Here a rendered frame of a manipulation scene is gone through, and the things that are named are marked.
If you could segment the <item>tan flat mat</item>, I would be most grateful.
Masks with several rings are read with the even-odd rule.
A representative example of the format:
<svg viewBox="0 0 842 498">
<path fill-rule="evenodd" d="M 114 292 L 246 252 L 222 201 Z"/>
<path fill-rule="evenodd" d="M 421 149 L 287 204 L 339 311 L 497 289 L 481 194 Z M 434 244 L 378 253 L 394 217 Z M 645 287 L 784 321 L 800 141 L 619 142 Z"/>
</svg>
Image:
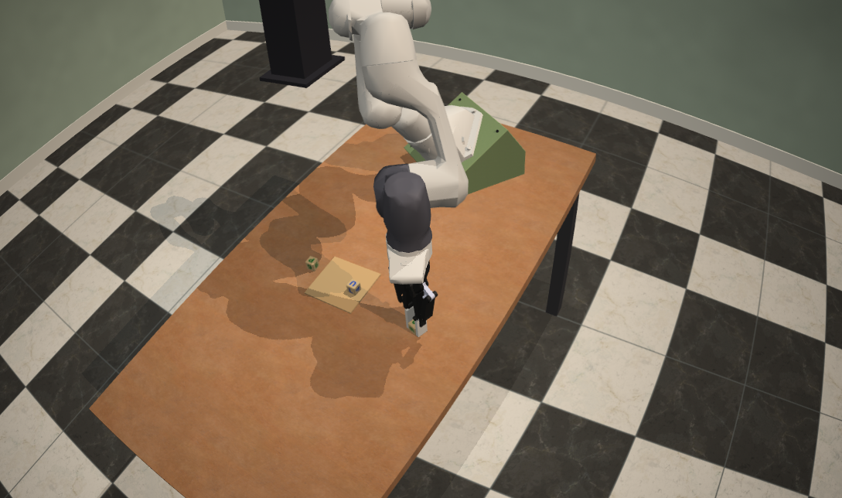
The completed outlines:
<svg viewBox="0 0 842 498">
<path fill-rule="evenodd" d="M 351 314 L 380 276 L 381 273 L 334 257 L 305 294 Z M 361 290 L 356 295 L 347 291 L 350 279 L 360 282 Z"/>
</svg>

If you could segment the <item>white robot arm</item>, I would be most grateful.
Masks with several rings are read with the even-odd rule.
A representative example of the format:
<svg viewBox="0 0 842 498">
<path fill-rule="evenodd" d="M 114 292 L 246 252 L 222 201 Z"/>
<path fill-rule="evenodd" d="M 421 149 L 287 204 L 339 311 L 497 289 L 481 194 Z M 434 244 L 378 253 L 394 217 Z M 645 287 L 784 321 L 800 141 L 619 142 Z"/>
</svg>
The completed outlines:
<svg viewBox="0 0 842 498">
<path fill-rule="evenodd" d="M 423 283 L 432 255 L 431 208 L 456 208 L 468 195 L 462 162 L 474 154 L 483 116 L 444 106 L 437 86 L 423 77 L 410 29 L 425 26 L 429 16 L 429 0 L 332 0 L 329 7 L 334 32 L 354 39 L 364 123 L 394 128 L 425 159 L 384 166 L 373 183 L 387 227 L 390 283 L 401 285 Z"/>
</svg>

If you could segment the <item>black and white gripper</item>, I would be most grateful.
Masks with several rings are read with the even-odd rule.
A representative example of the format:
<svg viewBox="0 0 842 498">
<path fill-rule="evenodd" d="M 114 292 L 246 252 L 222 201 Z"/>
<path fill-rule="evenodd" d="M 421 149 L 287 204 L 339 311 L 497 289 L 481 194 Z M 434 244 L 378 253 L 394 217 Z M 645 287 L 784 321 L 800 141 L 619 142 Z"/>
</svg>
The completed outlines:
<svg viewBox="0 0 842 498">
<path fill-rule="evenodd" d="M 423 336 L 423 333 L 426 333 L 428 331 L 427 319 L 429 319 L 429 317 L 432 317 L 433 315 L 435 297 L 438 296 L 438 293 L 436 291 L 429 290 L 427 280 L 428 272 L 429 261 L 426 267 L 422 284 L 394 284 L 397 299 L 400 303 L 403 302 L 404 308 L 406 310 L 407 329 L 409 329 L 408 323 L 414 320 L 416 336 L 418 337 Z"/>
</svg>

